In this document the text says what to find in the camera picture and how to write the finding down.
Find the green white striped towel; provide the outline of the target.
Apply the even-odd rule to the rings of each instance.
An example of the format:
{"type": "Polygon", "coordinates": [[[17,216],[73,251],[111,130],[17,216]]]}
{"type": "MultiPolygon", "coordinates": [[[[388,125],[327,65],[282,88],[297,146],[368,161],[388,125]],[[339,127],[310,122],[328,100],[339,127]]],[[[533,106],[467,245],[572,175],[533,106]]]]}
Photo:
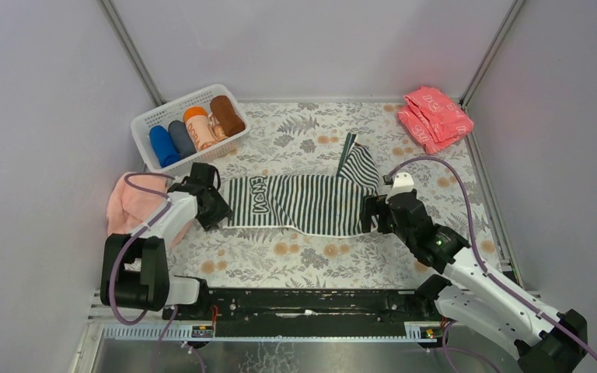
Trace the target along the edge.
{"type": "Polygon", "coordinates": [[[291,228],[305,235],[362,235],[364,199],[380,175],[368,147],[349,133],[335,174],[250,176],[226,184],[232,216],[224,228],[291,228]]]}

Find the brown towel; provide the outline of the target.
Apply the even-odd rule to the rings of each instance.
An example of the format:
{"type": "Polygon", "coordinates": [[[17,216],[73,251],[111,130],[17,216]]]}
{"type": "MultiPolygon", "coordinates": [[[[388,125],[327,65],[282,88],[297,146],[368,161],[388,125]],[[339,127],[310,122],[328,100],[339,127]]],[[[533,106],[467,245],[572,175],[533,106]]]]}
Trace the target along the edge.
{"type": "Polygon", "coordinates": [[[246,129],[244,121],[238,116],[227,96],[216,96],[210,102],[210,108],[226,136],[231,137],[246,129]]]}

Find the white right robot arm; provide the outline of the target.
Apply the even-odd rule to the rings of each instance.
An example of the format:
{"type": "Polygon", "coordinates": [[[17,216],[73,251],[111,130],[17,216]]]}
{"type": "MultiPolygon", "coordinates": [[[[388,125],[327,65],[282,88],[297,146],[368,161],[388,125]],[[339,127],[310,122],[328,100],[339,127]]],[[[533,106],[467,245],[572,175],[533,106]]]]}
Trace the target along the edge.
{"type": "Polygon", "coordinates": [[[365,197],[364,232],[378,221],[419,263],[435,270],[418,289],[438,313],[493,341],[524,372],[572,372],[587,351],[587,321],[575,310],[560,312],[529,294],[502,272],[479,261],[470,244],[449,227],[436,224],[417,192],[365,197]]]}

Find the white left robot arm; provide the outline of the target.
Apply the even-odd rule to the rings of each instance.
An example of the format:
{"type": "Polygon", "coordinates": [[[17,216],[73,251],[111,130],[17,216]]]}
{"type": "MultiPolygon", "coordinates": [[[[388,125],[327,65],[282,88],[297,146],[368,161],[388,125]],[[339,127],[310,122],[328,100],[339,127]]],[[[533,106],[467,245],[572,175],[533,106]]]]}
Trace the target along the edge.
{"type": "Polygon", "coordinates": [[[100,298],[104,305],[159,311],[170,305],[197,302],[201,285],[192,277],[171,276],[166,250],[182,239],[190,222],[204,231],[218,228],[232,210],[220,194],[218,169],[195,162],[181,181],[161,173],[130,173],[124,185],[134,192],[134,206],[150,200],[139,223],[124,233],[111,233],[103,253],[100,298]]]}

